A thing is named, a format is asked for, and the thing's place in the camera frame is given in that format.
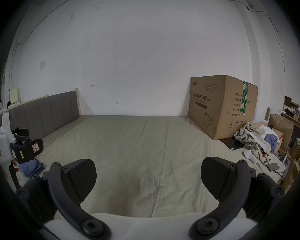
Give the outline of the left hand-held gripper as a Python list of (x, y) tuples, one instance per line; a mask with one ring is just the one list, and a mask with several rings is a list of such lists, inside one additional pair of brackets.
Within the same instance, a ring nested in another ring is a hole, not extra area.
[(34, 160), (44, 150), (43, 140), (29, 138), (28, 129), (11, 130), (9, 113), (2, 114), (0, 126), (0, 165), (9, 164), (13, 158), (19, 164)]

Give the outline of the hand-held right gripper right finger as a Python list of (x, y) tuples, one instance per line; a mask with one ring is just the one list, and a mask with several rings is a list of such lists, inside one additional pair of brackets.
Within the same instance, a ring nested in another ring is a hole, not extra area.
[(236, 164), (218, 157), (207, 157), (201, 166), (204, 186), (219, 202), (209, 214), (194, 222), (189, 230), (193, 240), (211, 239), (224, 230), (243, 209), (247, 219), (263, 220), (283, 199), (285, 190), (265, 173), (241, 159)]

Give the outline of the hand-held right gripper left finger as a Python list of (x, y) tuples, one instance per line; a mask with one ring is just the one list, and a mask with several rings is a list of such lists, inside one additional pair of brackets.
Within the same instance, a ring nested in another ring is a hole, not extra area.
[(79, 159), (65, 166), (53, 162), (42, 177), (33, 177), (15, 194), (42, 224), (54, 220), (59, 211), (82, 236), (90, 240), (109, 240), (112, 232), (108, 225), (81, 208), (96, 179), (96, 167), (91, 159)]

